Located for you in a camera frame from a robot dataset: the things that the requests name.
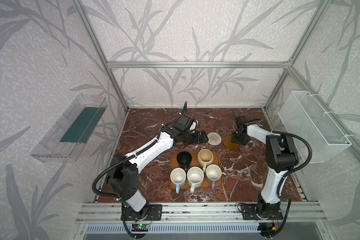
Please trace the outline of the amber brown round coaster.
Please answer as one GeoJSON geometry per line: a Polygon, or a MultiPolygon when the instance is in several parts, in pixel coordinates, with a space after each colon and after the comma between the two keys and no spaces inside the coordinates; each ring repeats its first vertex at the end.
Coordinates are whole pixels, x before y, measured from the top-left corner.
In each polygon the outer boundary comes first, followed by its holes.
{"type": "Polygon", "coordinates": [[[224,144],[225,148],[227,148],[230,151],[236,150],[240,146],[239,144],[232,142],[232,136],[226,136],[223,140],[223,144],[224,144]]]}

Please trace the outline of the black mug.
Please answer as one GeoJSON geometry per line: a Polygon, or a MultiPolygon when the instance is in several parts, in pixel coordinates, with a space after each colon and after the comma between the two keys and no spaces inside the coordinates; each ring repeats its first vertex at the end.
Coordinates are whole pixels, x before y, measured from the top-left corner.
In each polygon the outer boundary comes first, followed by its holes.
{"type": "Polygon", "coordinates": [[[189,152],[180,152],[177,155],[177,162],[180,168],[187,172],[192,163],[192,155],[189,152]]]}

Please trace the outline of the beige patterned round coaster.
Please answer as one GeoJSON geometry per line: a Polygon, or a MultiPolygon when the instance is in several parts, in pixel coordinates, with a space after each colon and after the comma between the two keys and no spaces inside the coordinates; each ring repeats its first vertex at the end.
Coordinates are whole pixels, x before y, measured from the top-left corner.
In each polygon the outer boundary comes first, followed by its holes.
{"type": "Polygon", "coordinates": [[[208,143],[212,146],[218,146],[222,142],[222,137],[216,132],[208,133],[207,137],[208,143]]]}

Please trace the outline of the cream yellow mug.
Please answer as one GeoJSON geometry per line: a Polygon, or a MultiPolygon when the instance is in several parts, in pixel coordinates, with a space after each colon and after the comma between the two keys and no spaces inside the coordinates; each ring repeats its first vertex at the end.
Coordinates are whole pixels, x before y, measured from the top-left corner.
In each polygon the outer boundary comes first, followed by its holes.
{"type": "Polygon", "coordinates": [[[211,165],[214,161],[213,153],[208,149],[200,150],[197,155],[197,160],[199,165],[201,166],[203,172],[206,172],[206,168],[211,165]]]}

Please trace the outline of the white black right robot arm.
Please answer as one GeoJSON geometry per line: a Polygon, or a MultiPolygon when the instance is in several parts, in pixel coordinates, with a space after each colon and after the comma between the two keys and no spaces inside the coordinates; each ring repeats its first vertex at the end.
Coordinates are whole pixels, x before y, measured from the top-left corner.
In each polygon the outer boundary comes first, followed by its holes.
{"type": "Polygon", "coordinates": [[[269,169],[256,210],[258,213],[277,210],[287,178],[285,174],[298,162],[293,137],[251,124],[244,116],[236,117],[235,122],[237,129],[232,133],[232,143],[246,145],[250,138],[254,138],[266,145],[266,163],[269,169]]]}

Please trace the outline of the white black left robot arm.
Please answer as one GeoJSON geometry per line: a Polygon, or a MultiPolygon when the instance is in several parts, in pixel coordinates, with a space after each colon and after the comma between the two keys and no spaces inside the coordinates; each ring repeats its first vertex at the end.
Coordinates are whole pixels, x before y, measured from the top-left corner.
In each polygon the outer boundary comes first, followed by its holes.
{"type": "Polygon", "coordinates": [[[117,154],[113,158],[113,167],[107,173],[106,183],[116,194],[116,198],[131,207],[135,213],[148,211],[147,200],[139,190],[139,174],[161,153],[171,149],[177,143],[184,146],[205,144],[208,142],[206,132],[198,130],[179,131],[175,128],[164,128],[157,137],[134,152],[125,156],[117,154]]]}

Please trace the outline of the pink object in basket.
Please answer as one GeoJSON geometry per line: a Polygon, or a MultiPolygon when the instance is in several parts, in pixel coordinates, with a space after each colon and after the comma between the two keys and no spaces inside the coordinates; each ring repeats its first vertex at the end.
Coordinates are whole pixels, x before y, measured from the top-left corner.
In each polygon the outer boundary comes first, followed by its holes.
{"type": "Polygon", "coordinates": [[[302,159],[306,160],[309,156],[309,149],[307,147],[298,148],[302,159]]]}

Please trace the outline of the green circuit board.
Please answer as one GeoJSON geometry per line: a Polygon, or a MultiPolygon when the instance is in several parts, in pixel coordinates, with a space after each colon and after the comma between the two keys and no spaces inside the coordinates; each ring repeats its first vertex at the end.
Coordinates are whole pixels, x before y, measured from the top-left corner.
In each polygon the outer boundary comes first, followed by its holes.
{"type": "Polygon", "coordinates": [[[132,224],[132,231],[133,232],[148,232],[150,226],[151,226],[151,224],[134,222],[132,224]]]}

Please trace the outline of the aluminium frame back crossbar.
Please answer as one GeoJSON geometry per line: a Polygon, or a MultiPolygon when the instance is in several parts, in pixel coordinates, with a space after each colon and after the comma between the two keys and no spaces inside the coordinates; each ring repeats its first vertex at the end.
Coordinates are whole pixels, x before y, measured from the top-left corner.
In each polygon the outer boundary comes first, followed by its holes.
{"type": "Polygon", "coordinates": [[[275,68],[286,69],[288,62],[116,62],[107,63],[109,69],[118,68],[275,68]]]}

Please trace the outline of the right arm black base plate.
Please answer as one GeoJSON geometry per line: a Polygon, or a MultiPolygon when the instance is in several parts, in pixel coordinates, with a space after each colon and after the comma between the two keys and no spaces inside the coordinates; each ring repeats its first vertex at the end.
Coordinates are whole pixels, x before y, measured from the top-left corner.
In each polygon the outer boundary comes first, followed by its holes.
{"type": "Polygon", "coordinates": [[[283,220],[280,208],[281,203],[267,204],[258,202],[256,204],[239,203],[238,210],[243,216],[243,220],[272,220],[276,216],[278,220],[283,220]]]}

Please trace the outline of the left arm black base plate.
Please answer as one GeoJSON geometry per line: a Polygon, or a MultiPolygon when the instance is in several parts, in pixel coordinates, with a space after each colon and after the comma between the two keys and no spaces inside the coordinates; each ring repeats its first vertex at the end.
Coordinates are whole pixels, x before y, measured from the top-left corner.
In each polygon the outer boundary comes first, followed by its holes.
{"type": "Polygon", "coordinates": [[[162,218],[163,205],[145,204],[140,211],[135,211],[130,206],[122,205],[121,220],[125,221],[160,221],[162,218]]]}

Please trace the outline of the clear plastic wall bin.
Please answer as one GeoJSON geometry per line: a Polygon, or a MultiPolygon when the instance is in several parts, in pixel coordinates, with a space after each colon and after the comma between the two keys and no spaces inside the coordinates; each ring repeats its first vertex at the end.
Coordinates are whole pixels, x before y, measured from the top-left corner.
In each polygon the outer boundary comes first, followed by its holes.
{"type": "Polygon", "coordinates": [[[108,107],[105,97],[78,94],[31,151],[42,163],[74,163],[108,107]]]}

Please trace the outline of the aluminium front rail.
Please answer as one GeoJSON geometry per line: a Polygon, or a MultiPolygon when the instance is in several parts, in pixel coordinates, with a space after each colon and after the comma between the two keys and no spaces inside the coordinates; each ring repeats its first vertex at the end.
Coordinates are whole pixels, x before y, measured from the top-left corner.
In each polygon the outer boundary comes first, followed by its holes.
{"type": "MultiPolygon", "coordinates": [[[[162,203],[159,223],[239,223],[243,222],[237,203],[162,203]]],[[[110,224],[121,222],[120,203],[83,204],[76,224],[110,224]]],[[[328,219],[318,202],[293,202],[287,222],[326,222],[328,219]]]]}

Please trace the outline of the aluminium frame corner post right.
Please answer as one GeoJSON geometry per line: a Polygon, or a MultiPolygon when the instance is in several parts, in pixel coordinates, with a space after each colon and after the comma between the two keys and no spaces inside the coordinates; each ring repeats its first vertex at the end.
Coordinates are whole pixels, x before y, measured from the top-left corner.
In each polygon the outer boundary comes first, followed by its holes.
{"type": "Polygon", "coordinates": [[[270,97],[268,98],[263,110],[266,111],[270,106],[273,100],[276,98],[279,90],[281,89],[287,75],[289,74],[289,70],[291,70],[297,59],[299,58],[300,54],[302,53],[304,47],[308,43],[310,37],[312,36],[315,28],[320,23],[321,19],[324,17],[325,13],[327,12],[329,6],[331,5],[332,1],[330,0],[322,0],[319,2],[318,7],[310,20],[304,34],[302,35],[297,47],[295,48],[290,60],[288,61],[288,66],[284,68],[282,75],[279,78],[277,85],[275,86],[274,90],[272,91],[270,97]]]}

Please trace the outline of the aluminium frame corner post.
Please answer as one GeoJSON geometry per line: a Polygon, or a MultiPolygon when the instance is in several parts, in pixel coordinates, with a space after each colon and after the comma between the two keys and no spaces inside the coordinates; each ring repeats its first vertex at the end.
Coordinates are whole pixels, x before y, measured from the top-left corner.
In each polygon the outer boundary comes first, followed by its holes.
{"type": "Polygon", "coordinates": [[[327,12],[329,6],[331,5],[332,1],[330,0],[322,0],[319,2],[318,7],[310,20],[304,34],[302,35],[297,47],[295,48],[290,60],[288,61],[288,66],[284,68],[282,75],[279,78],[277,85],[275,86],[274,90],[272,91],[270,97],[268,98],[263,110],[266,111],[270,106],[273,100],[276,98],[279,90],[281,89],[287,75],[289,74],[289,70],[291,70],[297,59],[299,58],[300,54],[302,53],[304,47],[308,43],[310,37],[312,36],[315,28],[320,23],[321,19],[324,17],[325,13],[327,12]]]}
{"type": "Polygon", "coordinates": [[[89,36],[89,39],[90,39],[90,41],[91,41],[91,43],[92,43],[92,45],[93,45],[99,59],[100,59],[101,66],[103,67],[107,77],[111,81],[112,86],[115,89],[119,99],[121,100],[124,109],[128,112],[129,107],[127,105],[127,102],[126,102],[126,100],[125,100],[125,98],[124,98],[124,96],[123,96],[123,94],[122,94],[122,92],[120,90],[120,87],[117,84],[117,81],[116,81],[114,75],[112,74],[111,70],[108,68],[107,60],[106,60],[105,55],[104,55],[104,53],[103,53],[103,51],[102,51],[102,49],[100,47],[100,44],[99,44],[98,39],[97,39],[97,37],[95,35],[95,32],[91,27],[91,24],[90,24],[90,21],[89,21],[89,18],[87,16],[87,14],[86,14],[84,5],[79,0],[73,0],[73,5],[76,8],[76,11],[77,11],[77,13],[78,13],[83,25],[84,25],[84,28],[85,28],[85,30],[87,32],[87,35],[89,36]]]}

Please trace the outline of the aluminium frame corner post left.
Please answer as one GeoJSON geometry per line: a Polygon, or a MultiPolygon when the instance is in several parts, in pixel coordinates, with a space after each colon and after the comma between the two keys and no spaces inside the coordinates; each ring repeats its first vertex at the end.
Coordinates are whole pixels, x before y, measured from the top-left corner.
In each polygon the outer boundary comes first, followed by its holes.
{"type": "Polygon", "coordinates": [[[76,11],[77,11],[77,13],[78,13],[83,25],[84,25],[84,28],[85,28],[85,30],[87,32],[87,35],[89,36],[89,39],[90,39],[90,41],[91,41],[91,43],[92,43],[92,45],[93,45],[99,59],[100,59],[101,66],[103,67],[107,77],[111,81],[112,86],[115,89],[119,99],[121,100],[124,109],[128,112],[129,107],[127,105],[127,102],[126,102],[126,100],[125,100],[125,98],[124,98],[124,96],[123,96],[123,94],[122,94],[122,92],[120,90],[120,87],[117,84],[117,81],[116,81],[114,75],[112,74],[111,70],[108,68],[107,60],[106,60],[105,55],[104,55],[104,53],[103,53],[103,51],[102,51],[102,49],[100,47],[100,44],[99,44],[98,39],[97,39],[97,37],[95,35],[95,32],[91,27],[91,24],[90,24],[90,21],[89,21],[89,18],[87,16],[87,14],[86,14],[84,5],[79,0],[73,0],[73,5],[76,8],[76,11]]]}

